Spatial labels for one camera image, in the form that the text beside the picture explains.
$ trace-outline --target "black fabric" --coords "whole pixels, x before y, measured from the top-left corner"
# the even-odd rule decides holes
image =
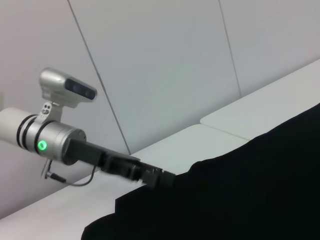
[[[171,189],[118,198],[82,240],[319,239],[319,189],[320,104],[195,163]]]

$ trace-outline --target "black cloth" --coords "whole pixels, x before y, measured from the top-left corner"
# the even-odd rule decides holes
[[[82,240],[319,239],[319,189],[320,104],[195,163],[171,189],[118,198]]]

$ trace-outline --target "white wall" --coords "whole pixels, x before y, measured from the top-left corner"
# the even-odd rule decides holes
[[[237,100],[218,0],[71,0],[132,153]]]
[[[44,67],[65,71],[98,90],[94,103],[65,109],[62,121],[83,129],[88,141],[128,153],[110,105],[65,0],[0,1],[0,91],[4,106],[38,113],[44,103],[38,84]],[[0,218],[59,189],[62,184],[40,178],[45,160],[0,142]],[[91,172],[91,166],[53,164],[71,181]]]
[[[320,0],[221,0],[221,6],[242,96],[320,58]]]

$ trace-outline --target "green led light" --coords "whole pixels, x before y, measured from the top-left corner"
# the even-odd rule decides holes
[[[41,150],[41,151],[44,151],[44,150],[46,150],[47,149],[47,143],[46,143],[46,141],[40,141],[39,143],[38,143],[38,148]]]

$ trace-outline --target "white table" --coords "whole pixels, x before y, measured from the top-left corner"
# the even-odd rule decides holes
[[[244,139],[198,124],[134,156],[142,162],[181,174],[195,162],[221,156],[245,143]],[[139,183],[97,172],[88,186],[68,186],[0,220],[0,239],[79,240],[85,226],[114,213],[115,199],[140,186]]]
[[[320,60],[201,119],[246,140],[268,132],[320,103]]]

